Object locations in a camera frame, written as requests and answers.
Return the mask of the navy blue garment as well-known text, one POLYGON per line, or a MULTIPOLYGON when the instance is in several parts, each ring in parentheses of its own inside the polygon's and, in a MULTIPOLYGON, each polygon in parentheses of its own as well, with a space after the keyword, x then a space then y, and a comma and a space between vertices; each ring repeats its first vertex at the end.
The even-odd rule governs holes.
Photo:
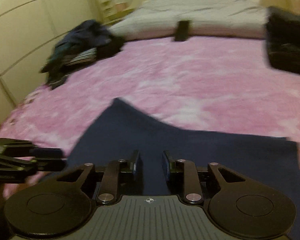
POLYGON ((146 115, 120 98, 112 101, 66 153, 68 166, 107 165, 127 159, 134 150, 143 162, 143 193, 169 193, 161 156, 193 161, 204 167, 220 163, 287 195, 296 205, 296 220, 289 233, 300 239, 300 167, 298 144, 288 138, 193 131, 177 128, 146 115))

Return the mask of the pile of dark clothes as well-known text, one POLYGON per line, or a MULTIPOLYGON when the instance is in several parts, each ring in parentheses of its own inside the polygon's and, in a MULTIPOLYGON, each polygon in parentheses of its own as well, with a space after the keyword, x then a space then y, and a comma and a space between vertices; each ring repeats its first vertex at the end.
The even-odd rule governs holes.
POLYGON ((121 51, 125 39, 113 35, 96 20, 86 20, 70 30, 52 50, 41 73, 47 74, 46 85, 55 89, 68 76, 98 60, 112 57, 121 51))

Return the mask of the stack of folded dark clothes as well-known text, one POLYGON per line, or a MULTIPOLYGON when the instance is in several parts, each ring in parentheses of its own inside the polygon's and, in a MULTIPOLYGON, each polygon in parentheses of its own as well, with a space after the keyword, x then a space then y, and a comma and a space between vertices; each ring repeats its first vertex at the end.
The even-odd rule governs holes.
POLYGON ((300 15, 268 7, 266 52, 271 67, 300 75, 300 15))

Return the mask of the pink floral blanket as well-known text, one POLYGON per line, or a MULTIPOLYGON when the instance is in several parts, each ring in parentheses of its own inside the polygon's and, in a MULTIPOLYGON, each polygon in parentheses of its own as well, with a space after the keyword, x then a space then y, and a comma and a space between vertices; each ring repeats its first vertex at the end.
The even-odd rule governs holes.
POLYGON ((288 138, 298 144, 300 167, 300 75, 271 68, 260 40, 129 42, 57 89, 37 88, 2 124, 0 138, 66 154, 116 98, 181 129, 288 138))

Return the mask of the black smartphone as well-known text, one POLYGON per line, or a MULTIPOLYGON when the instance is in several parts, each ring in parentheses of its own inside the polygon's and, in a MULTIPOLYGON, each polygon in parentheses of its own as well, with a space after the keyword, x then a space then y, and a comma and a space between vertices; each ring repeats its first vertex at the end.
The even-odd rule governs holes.
POLYGON ((174 42, 184 42, 189 38, 190 21, 179 21, 175 34, 174 42))

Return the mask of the cream dressing table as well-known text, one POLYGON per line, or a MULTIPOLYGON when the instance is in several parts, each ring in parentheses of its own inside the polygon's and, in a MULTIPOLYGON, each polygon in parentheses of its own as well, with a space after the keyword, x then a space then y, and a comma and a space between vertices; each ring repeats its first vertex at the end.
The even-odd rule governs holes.
POLYGON ((124 0, 98 0, 103 23, 114 25, 136 10, 124 0))

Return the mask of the white striped duvet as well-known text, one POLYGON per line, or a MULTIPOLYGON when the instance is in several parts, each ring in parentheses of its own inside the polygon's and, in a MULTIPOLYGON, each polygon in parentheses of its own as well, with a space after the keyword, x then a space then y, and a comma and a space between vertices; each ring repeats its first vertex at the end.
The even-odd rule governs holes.
POLYGON ((174 35, 180 21, 194 36, 263 39, 267 9, 259 0, 148 0, 109 30, 144 40, 174 35))

